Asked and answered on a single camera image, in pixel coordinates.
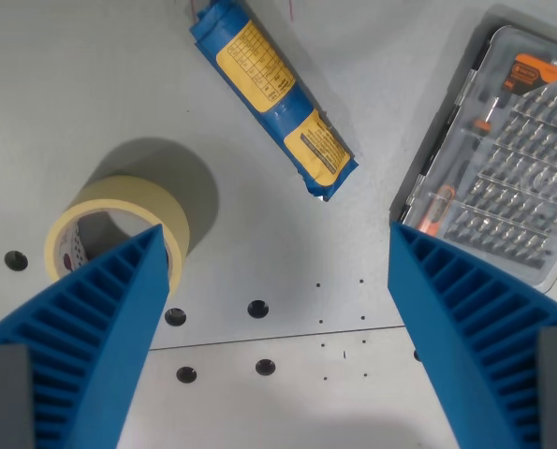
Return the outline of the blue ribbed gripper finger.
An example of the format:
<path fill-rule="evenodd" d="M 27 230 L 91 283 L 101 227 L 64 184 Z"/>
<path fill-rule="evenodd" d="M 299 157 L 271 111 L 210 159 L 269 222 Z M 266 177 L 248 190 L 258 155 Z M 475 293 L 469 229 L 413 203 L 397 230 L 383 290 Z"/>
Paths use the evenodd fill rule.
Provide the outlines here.
<path fill-rule="evenodd" d="M 390 227 L 388 290 L 461 448 L 540 448 L 536 343 L 557 302 L 414 228 Z"/>
<path fill-rule="evenodd" d="M 0 321 L 0 346 L 28 352 L 38 448 L 117 446 L 168 295 L 154 225 Z"/>

